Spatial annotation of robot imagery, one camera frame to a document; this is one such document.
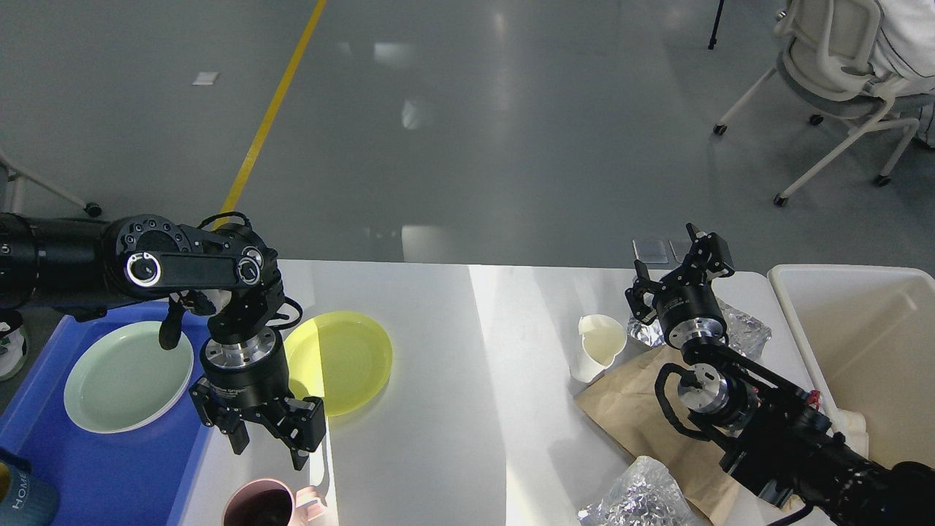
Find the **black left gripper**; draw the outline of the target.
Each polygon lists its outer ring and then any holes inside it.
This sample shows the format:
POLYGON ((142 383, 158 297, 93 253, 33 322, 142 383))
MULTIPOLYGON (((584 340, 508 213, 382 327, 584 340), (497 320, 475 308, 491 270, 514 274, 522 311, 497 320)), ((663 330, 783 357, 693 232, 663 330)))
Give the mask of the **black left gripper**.
POLYGON ((217 427, 234 455, 241 455, 250 442, 243 417, 262 423, 287 447, 293 469, 302 470, 327 432, 324 400, 294 399, 281 333, 263 327, 246 342, 231 344, 210 338, 198 359, 204 373, 189 396, 200 422, 217 427))

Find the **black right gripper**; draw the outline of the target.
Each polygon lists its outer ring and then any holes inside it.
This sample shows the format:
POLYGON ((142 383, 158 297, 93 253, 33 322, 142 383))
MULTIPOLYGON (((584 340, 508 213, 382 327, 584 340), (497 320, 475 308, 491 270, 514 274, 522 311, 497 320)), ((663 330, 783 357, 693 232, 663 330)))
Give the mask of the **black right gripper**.
POLYGON ((651 325, 659 320, 665 342, 673 348, 698 338, 724 343, 727 322, 711 283, 736 273, 727 242, 715 232, 687 223, 691 246, 677 270, 652 278, 648 267, 634 261, 636 276, 627 289, 627 303, 635 320, 651 325))

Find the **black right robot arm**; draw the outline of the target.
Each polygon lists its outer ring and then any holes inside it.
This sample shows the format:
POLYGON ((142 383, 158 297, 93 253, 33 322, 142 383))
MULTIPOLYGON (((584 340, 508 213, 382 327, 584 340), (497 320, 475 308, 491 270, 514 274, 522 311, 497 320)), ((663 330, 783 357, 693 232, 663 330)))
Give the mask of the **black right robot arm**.
POLYGON ((687 224, 681 264, 650 276, 635 260, 625 299, 642 325, 658 321, 682 364, 665 363, 654 395, 676 432, 720 447, 721 469, 759 499, 804 507, 791 525, 820 509, 836 525, 931 525, 933 469, 920 462, 885 468, 856 453, 800 386, 729 346, 728 324, 712 288, 735 272, 728 244, 687 224))

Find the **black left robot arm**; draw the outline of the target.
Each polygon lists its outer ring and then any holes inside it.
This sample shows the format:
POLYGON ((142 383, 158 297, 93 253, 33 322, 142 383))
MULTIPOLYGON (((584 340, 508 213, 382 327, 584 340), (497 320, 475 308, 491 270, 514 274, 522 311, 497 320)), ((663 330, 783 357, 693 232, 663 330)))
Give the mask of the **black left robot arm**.
POLYGON ((3 336, 20 329, 26 308, 83 322, 167 300, 159 327, 166 350, 178 344, 185 314, 207 319, 203 373, 189 389, 204 426, 217 427, 240 455, 247 423, 261 425, 289 450, 295 470, 323 443, 324 401, 289 385, 283 331, 303 310, 285 295, 277 251, 245 214, 188 226, 158 214, 106 223, 3 213, 1 244, 3 336))

